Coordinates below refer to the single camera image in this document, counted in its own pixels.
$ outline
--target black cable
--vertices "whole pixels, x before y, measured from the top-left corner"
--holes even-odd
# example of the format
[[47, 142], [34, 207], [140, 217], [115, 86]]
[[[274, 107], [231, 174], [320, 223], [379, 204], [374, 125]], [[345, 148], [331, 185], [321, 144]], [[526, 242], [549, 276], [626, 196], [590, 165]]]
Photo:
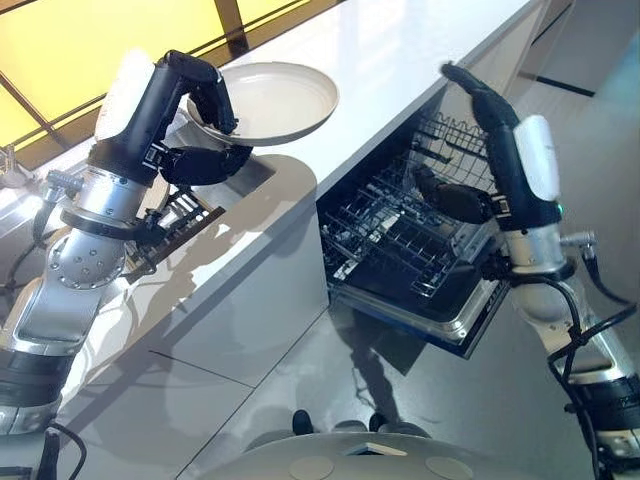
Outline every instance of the black cable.
[[[562, 294], [565, 301], [567, 302], [567, 306], [569, 307], [569, 311], [571, 313], [571, 321], [572, 326], [569, 328], [569, 337], [571, 338], [571, 342], [569, 345], [572, 346], [571, 349], [568, 349], [565, 353], [558, 355], [558, 352], [555, 352], [547, 357], [547, 365], [551, 374], [556, 379], [556, 381], [560, 384], [562, 389], [565, 391], [569, 400], [571, 400], [572, 405], [575, 407], [576, 417], [578, 418], [578, 423], [580, 425], [580, 429], [582, 430], [582, 436], [584, 437], [585, 442], [587, 443], [587, 447], [591, 452], [591, 468], [593, 470], [593, 475], [596, 480], [600, 480], [600, 459], [598, 455], [598, 444], [596, 441], [596, 433], [593, 429], [593, 422], [591, 422], [591, 418], [589, 417], [588, 412], [584, 409], [584, 405], [582, 404], [581, 399], [576, 396], [571, 387], [569, 385], [569, 376], [571, 375], [571, 368], [573, 367], [573, 360], [575, 358], [575, 354], [578, 348], [580, 348], [580, 344], [575, 343], [577, 338], [581, 336], [581, 327], [580, 327], [580, 314], [578, 313], [578, 307], [576, 306], [573, 297], [569, 290], [556, 282], [555, 280], [551, 280], [550, 278], [543, 276], [532, 276], [526, 279], [527, 284], [539, 284], [544, 283], [549, 285], [550, 287], [556, 289], [558, 292]], [[567, 357], [565, 362], [562, 375], [558, 371], [556, 367], [556, 362], [563, 358]]]
[[56, 202], [45, 200], [33, 219], [33, 229], [31, 233], [33, 236], [33, 243], [35, 243], [38, 248], [46, 248], [43, 234], [54, 208], [56, 208]]
[[[44, 234], [42, 236], [42, 241], [48, 240], [54, 233], [55, 233], [55, 230]], [[9, 269], [9, 272], [7, 273], [7, 281], [4, 284], [0, 285], [0, 291], [2, 290], [5, 291], [2, 293], [7, 293], [7, 292], [12, 293], [13, 291], [19, 290], [20, 288], [23, 288], [24, 286], [26, 286], [26, 283], [22, 283], [22, 284], [16, 283], [16, 274], [18, 273], [18, 269], [20, 268], [20, 265], [22, 265], [22, 263], [27, 259], [29, 255], [31, 255], [31, 253], [36, 248], [37, 248], [36, 243], [32, 242], [27, 246], [27, 248], [25, 248], [22, 251], [20, 255], [18, 255], [18, 258], [15, 259], [15, 261], [11, 265], [11, 268]]]
[[598, 268], [598, 258], [594, 255], [593, 258], [588, 258], [585, 255], [582, 255], [582, 261], [584, 262], [584, 266], [587, 268], [587, 272], [589, 273], [589, 277], [591, 277], [591, 281], [595, 285], [595, 287], [609, 300], [619, 303], [620, 305], [631, 305], [633, 302], [627, 300], [625, 298], [619, 297], [611, 290], [609, 290], [604, 283], [602, 283], [602, 279], [600, 278], [600, 269]]
[[75, 480], [78, 477], [80, 470], [82, 470], [82, 467], [84, 466], [84, 462], [87, 460], [87, 446], [84, 444], [82, 439], [78, 436], [78, 434], [69, 430], [64, 425], [60, 425], [57, 422], [51, 422], [49, 424], [49, 427], [64, 433], [67, 437], [73, 440], [73, 442], [78, 446], [78, 449], [80, 450], [80, 460], [78, 460], [76, 468], [73, 470], [73, 472], [69, 476], [69, 480]]
[[[589, 269], [590, 266], [587, 265], [587, 260], [591, 260], [591, 259], [583, 258], [583, 260], [585, 260], [585, 265], [587, 266], [587, 269]], [[554, 376], [556, 381], [560, 384], [562, 389], [565, 391], [565, 393], [571, 400], [571, 403], [575, 409], [575, 414], [578, 418], [578, 423], [580, 424], [580, 428], [582, 430], [582, 435], [585, 439], [585, 442], [587, 443], [587, 446], [589, 447], [589, 450], [591, 451], [591, 467], [593, 469], [593, 474], [596, 480], [600, 480], [601, 478], [600, 460], [598, 455], [598, 445], [596, 440], [596, 434], [593, 428], [593, 422], [591, 421], [591, 417], [589, 416], [589, 413], [584, 408], [584, 404], [582, 403], [582, 400], [573, 393], [573, 390], [569, 385], [569, 376], [571, 375], [573, 361], [575, 359], [575, 354], [577, 350], [580, 347], [585, 346], [589, 342], [589, 340], [591, 340], [591, 338], [593, 338], [594, 336], [604, 332], [608, 328], [618, 325], [625, 319], [629, 318], [631, 315], [633, 315], [637, 311], [637, 305], [631, 302], [628, 302], [627, 300], [621, 297], [618, 297], [613, 292], [611, 292], [604, 284], [602, 284], [602, 281], [600, 280], [598, 268], [597, 268], [597, 262], [595, 261], [595, 257], [593, 260], [594, 262], [591, 263], [591, 271], [589, 272], [589, 274], [592, 280], [594, 281], [594, 284], [599, 283], [599, 285], [596, 284], [596, 287], [598, 288], [598, 290], [600, 290], [605, 296], [607, 296], [611, 300], [617, 303], [623, 303], [627, 305], [627, 308], [625, 308], [624, 310], [621, 310], [620, 312], [610, 316], [609, 318], [601, 322], [598, 322], [596, 325], [588, 328], [584, 332], [581, 331], [580, 316], [579, 316], [578, 308], [575, 304], [575, 301], [571, 296], [571, 293], [564, 286], [562, 286], [560, 283], [554, 280], [551, 280], [543, 276], [529, 277], [526, 280], [526, 283], [534, 283], [534, 284], [544, 283], [556, 289], [562, 294], [562, 296], [566, 300], [567, 305], [569, 307], [569, 311], [571, 312], [571, 319], [572, 319], [573, 325], [571, 326], [571, 328], [569, 328], [569, 331], [568, 331], [571, 341], [569, 342], [568, 345], [564, 346], [563, 348], [549, 355], [547, 357], [547, 364], [552, 375]], [[561, 375], [560, 372], [558, 371], [558, 368], [556, 367], [556, 362], [563, 357], [566, 357], [566, 360], [565, 360], [563, 372]]]

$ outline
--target dishwasher basket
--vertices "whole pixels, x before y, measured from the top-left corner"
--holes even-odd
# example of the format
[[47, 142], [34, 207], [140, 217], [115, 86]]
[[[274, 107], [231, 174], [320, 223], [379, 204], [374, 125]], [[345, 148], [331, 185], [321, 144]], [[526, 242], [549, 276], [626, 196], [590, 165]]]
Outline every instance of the dishwasher basket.
[[329, 289], [332, 297], [468, 356], [477, 319], [488, 323], [506, 291], [482, 280], [476, 265], [496, 227], [435, 211], [412, 170], [426, 164], [444, 181], [493, 193], [484, 134], [440, 113], [418, 114], [410, 128], [400, 153], [319, 212]]

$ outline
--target dishwasher rack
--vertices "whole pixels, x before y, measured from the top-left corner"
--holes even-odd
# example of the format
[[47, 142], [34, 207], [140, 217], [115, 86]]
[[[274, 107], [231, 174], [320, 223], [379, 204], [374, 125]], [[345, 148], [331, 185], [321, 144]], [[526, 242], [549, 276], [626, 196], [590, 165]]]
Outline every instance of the dishwasher rack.
[[461, 223], [432, 209], [411, 173], [426, 164], [445, 181], [495, 191], [480, 128], [438, 113], [418, 116], [411, 138], [403, 153], [354, 189], [342, 204], [321, 214], [330, 288], [345, 282], [366, 259], [382, 272], [406, 270], [412, 278], [411, 291], [431, 298], [462, 262], [475, 258], [490, 237], [487, 225]]

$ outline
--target white plate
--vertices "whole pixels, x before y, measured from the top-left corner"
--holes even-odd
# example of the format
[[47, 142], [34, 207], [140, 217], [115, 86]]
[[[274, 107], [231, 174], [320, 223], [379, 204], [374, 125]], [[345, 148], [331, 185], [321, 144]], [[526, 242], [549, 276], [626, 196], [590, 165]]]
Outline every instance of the white plate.
[[205, 132], [237, 145], [264, 147], [291, 142], [327, 121], [338, 88], [324, 73], [295, 63], [250, 63], [222, 70], [238, 119], [230, 135], [203, 125], [189, 100], [187, 110]]

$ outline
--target floor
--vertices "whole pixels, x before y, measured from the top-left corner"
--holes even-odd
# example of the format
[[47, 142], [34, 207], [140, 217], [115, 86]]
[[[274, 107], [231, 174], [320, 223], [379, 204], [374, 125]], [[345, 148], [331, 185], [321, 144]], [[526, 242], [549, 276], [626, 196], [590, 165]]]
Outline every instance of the floor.
[[[594, 98], [535, 83], [517, 103], [521, 116], [543, 113], [551, 124], [563, 179], [565, 230], [597, 232], [603, 277], [628, 296], [638, 291], [640, 271], [637, 78], [636, 37]], [[589, 293], [596, 311], [611, 311]], [[631, 320], [621, 330], [638, 355], [637, 324]], [[566, 399], [543, 362], [537, 338], [509, 302], [469, 361], [336, 304], [179, 478], [197, 478], [252, 445], [286, 435], [297, 408], [307, 409], [321, 430], [345, 419], [366, 422], [379, 409], [421, 425], [438, 440], [541, 478], [589, 478], [578, 426], [563, 413]]]
[[[595, 97], [534, 83], [517, 103], [522, 116], [543, 113], [551, 123], [565, 230], [596, 230], [603, 277], [628, 296], [637, 296], [640, 271], [637, 78], [636, 37]], [[610, 304], [588, 291], [596, 311], [611, 312]], [[638, 358], [635, 322], [620, 330]], [[135, 374], [134, 385], [81, 432], [90, 452], [100, 452], [93, 454], [86, 478], [197, 478], [251, 446], [288, 434], [298, 408], [311, 413], [319, 430], [346, 419], [366, 421], [380, 410], [419, 424], [437, 440], [543, 479], [590, 475], [587, 449], [577, 423], [563, 412], [566, 398], [544, 367], [542, 346], [508, 300], [468, 361], [340, 304], [256, 383], [157, 353], [132, 355], [139, 358], [130, 355], [126, 365], [136, 365], [137, 373], [121, 368], [110, 375]], [[113, 380], [102, 378], [88, 395], [99, 397]], [[160, 389], [166, 393], [154, 395]], [[153, 438], [130, 427], [140, 422], [154, 426]], [[121, 443], [123, 431], [129, 439]], [[108, 451], [99, 448], [107, 444]], [[65, 448], [62, 476], [76, 459], [72, 446]], [[108, 474], [97, 466], [106, 463], [114, 466]]]

